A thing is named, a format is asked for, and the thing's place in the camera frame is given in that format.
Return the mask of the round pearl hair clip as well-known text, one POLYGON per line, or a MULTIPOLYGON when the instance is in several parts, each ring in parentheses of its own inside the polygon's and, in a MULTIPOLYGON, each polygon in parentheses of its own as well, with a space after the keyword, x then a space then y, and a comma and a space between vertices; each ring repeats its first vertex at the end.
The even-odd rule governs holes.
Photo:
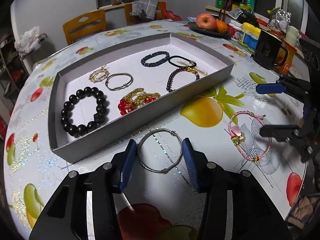
POLYGON ((95 70, 94 72, 92 72, 88 79, 92 83, 98 83, 107 79, 109 75, 110 75, 110 72, 108 71, 108 68, 101 67, 95 70))

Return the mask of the right wooden chair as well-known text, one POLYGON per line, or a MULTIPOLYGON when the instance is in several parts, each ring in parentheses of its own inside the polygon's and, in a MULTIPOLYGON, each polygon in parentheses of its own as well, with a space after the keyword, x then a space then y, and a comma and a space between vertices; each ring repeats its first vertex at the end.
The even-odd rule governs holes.
POLYGON ((151 0, 139 0, 124 5, 124 14, 127 25, 147 23, 151 21, 164 20, 165 2, 151 0))

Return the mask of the grey cardboard tray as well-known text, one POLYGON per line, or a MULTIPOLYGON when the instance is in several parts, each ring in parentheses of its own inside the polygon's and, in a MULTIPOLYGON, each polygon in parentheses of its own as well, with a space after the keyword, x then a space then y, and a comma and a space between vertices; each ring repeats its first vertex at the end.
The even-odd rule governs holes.
POLYGON ((89 55, 55 78, 50 149, 76 163, 226 80, 233 66, 215 49, 176 33, 89 55))

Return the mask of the yellow lid bottle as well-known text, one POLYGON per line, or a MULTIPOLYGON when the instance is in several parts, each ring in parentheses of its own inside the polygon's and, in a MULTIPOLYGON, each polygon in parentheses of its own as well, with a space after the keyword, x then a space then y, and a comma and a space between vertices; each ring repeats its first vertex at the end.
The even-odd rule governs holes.
POLYGON ((240 31, 239 44, 247 48, 251 53, 255 52, 261 29, 250 23, 243 23, 240 31))

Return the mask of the metal storage shelf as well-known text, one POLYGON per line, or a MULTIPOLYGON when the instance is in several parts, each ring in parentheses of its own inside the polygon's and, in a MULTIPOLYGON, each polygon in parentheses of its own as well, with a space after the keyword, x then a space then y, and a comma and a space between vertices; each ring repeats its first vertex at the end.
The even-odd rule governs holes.
POLYGON ((14 36, 1 36, 1 88, 3 96, 13 101, 25 84, 28 73, 15 49, 14 36))

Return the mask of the wooden chair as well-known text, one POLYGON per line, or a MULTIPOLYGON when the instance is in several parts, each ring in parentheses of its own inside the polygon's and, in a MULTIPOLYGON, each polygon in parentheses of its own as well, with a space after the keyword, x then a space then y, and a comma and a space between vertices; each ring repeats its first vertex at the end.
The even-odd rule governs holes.
POLYGON ((68 45, 81 38, 107 30, 104 10, 95 10, 84 13, 66 22, 62 26, 68 45))
POLYGON ((151 0, 139 0, 124 5, 124 14, 127 25, 147 23, 151 21, 164 20, 165 2, 151 0))

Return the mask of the white pearl hair clip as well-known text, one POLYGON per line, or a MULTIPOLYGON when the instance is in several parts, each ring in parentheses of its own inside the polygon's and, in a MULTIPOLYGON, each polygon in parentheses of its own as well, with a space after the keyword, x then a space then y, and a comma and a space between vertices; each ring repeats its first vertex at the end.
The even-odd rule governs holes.
POLYGON ((208 72, 207 72, 207 71, 202 70, 202 69, 200 69, 200 68, 197 67, 197 66, 193 67, 193 66, 191 65, 191 63, 189 63, 189 62, 186 62, 186 61, 178 61, 178 64, 181 65, 181 66, 185 66, 185 67, 191 68, 191 69, 199 72, 200 74, 202 74, 202 75, 204 75, 204 76, 208 75, 208 72))

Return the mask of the orange fruit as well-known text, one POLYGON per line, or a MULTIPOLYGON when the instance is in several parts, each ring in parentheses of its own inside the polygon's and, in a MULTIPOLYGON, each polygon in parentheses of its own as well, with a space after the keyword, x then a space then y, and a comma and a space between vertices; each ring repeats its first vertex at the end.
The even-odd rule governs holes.
POLYGON ((216 29, 217 29, 217 32, 220 34, 228 33, 228 25, 221 20, 216 21, 216 29))

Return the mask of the thin silver bangle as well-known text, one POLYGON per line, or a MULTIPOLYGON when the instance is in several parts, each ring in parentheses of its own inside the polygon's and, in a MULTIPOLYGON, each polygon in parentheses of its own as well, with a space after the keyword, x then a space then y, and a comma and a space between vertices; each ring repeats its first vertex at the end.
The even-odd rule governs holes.
POLYGON ((149 172, 177 172, 182 160, 182 139, 175 131, 167 128, 150 130, 138 143, 137 158, 140 165, 149 172))

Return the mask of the white plastic bag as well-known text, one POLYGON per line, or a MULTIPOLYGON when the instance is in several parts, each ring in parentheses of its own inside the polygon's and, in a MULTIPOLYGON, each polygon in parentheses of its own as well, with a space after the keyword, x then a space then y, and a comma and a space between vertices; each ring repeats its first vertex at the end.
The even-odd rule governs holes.
POLYGON ((15 41, 15 49, 21 56, 26 56, 40 47, 40 28, 35 26, 15 41))

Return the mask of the left wooden chair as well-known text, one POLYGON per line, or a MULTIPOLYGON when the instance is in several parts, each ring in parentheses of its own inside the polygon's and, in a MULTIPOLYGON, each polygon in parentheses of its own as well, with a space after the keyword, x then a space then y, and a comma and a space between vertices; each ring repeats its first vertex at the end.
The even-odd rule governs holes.
POLYGON ((66 22, 62 26, 68 45, 81 38, 107 30, 104 10, 95 10, 84 13, 66 22))

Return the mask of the black mug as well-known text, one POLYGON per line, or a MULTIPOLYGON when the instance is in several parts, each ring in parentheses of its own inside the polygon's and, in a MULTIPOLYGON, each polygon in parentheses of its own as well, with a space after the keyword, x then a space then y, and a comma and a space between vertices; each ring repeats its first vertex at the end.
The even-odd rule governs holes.
POLYGON ((271 33, 261 30, 256 49, 253 54, 253 60, 265 69, 271 70, 273 67, 281 66, 285 63, 288 50, 282 46, 282 41, 271 33), (280 63, 276 63, 276 58, 280 50, 283 50, 285 56, 280 63))

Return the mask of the red bead gold jewelry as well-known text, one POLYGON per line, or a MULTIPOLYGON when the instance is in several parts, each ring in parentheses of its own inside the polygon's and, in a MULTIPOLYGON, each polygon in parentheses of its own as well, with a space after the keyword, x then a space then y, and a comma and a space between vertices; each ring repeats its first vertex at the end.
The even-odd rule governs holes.
POLYGON ((118 104, 118 109, 121 115, 126 115, 160 97, 161 94, 157 92, 147 93, 144 88, 135 88, 121 98, 118 104))

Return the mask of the fruit pattern tablecloth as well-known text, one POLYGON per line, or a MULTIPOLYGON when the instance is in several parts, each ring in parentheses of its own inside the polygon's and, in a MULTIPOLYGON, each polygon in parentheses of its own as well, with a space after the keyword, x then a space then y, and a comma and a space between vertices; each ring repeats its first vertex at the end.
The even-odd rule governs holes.
POLYGON ((5 140, 25 239, 291 239, 307 166, 259 130, 303 105, 227 41, 161 21, 89 37, 39 63, 5 140))

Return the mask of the grey checked cloth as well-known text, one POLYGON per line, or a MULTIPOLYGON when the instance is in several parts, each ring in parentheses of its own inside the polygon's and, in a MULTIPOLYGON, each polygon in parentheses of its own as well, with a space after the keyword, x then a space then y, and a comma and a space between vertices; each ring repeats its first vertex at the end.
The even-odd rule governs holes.
POLYGON ((157 10, 157 2, 152 0, 137 0, 132 3, 132 16, 153 21, 157 10))

